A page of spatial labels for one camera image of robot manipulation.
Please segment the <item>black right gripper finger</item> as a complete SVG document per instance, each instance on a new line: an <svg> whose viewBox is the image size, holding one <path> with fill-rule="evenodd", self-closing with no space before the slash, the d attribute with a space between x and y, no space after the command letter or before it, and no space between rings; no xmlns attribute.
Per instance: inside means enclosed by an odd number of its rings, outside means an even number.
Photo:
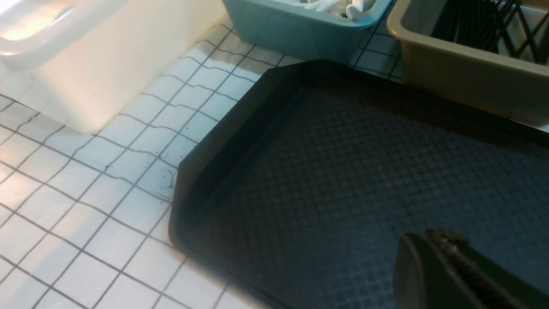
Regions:
<svg viewBox="0 0 549 309"><path fill-rule="evenodd" d="M546 309L548 295L447 229L406 233L394 271L398 309Z"/></svg>

